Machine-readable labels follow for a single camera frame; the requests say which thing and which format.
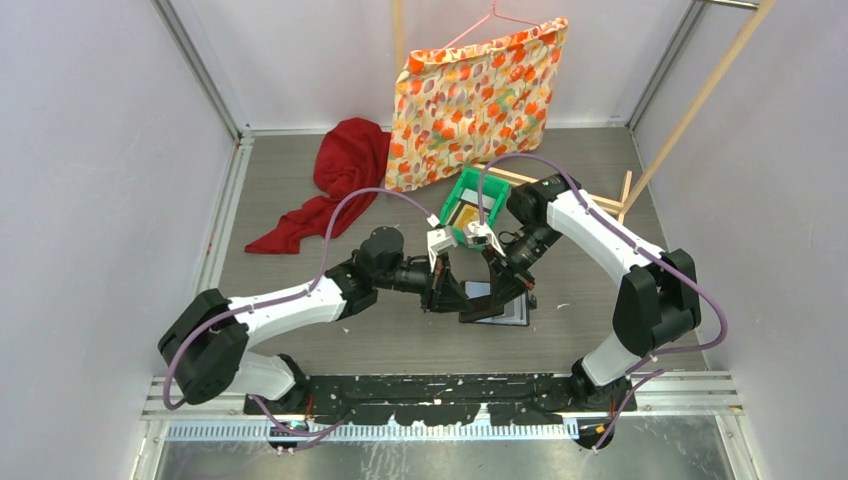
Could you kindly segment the black card holder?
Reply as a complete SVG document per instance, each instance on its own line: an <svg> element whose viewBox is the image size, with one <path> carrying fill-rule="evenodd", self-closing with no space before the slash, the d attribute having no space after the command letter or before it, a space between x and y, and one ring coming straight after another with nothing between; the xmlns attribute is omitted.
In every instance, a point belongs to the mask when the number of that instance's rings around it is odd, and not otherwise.
<svg viewBox="0 0 848 480"><path fill-rule="evenodd" d="M464 281L462 285L466 295L471 300L486 297L490 294L490 284L488 282ZM530 325L530 312L535 308L535 298L525 293L523 297L517 297L509 304L504 305L501 314L469 322L478 325L527 327Z"/></svg>

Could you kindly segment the green plastic bin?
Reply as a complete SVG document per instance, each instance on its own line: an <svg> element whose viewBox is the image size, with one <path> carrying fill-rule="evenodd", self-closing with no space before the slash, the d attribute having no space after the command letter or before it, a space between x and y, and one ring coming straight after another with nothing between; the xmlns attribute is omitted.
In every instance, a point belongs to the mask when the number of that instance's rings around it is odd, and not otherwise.
<svg viewBox="0 0 848 480"><path fill-rule="evenodd" d="M453 228L455 238L460 245L467 246L464 236L467 225L479 220L479 190L482 191L483 210L490 226L494 225L509 195L511 185L506 180L490 175L484 177L482 184L479 180L479 170L464 170L459 175L440 213L441 223Z"/></svg>

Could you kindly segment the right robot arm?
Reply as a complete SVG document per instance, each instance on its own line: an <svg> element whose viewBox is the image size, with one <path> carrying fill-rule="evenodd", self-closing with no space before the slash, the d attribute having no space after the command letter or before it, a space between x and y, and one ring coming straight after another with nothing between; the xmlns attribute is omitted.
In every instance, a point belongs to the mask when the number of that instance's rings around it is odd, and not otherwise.
<svg viewBox="0 0 848 480"><path fill-rule="evenodd" d="M571 177L555 174L513 188L507 209L521 227L502 242L481 221L466 241L482 249L490 271L488 305L501 306L535 285L531 267L562 237L587 253L617 285L611 333L571 368L566 390L584 410L596 410L627 372L694 330L701 322L693 258L666 252L600 209Z"/></svg>

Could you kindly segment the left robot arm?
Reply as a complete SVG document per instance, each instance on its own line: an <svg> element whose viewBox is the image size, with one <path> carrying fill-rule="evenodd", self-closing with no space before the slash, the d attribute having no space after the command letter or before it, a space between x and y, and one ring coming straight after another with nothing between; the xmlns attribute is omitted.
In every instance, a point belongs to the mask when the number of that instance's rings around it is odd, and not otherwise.
<svg viewBox="0 0 848 480"><path fill-rule="evenodd" d="M379 227L317 280L252 297L226 298L217 288L199 293L158 342L166 379L182 395L166 398L166 407L238 393L267 399L284 414L298 412L307 398L302 370L287 355L263 356L253 347L358 315L377 302L380 290L415 294L425 312L474 315L480 303L451 272L448 252L456 245L451 230L430 230L427 241L427 254L407 257L401 232Z"/></svg>

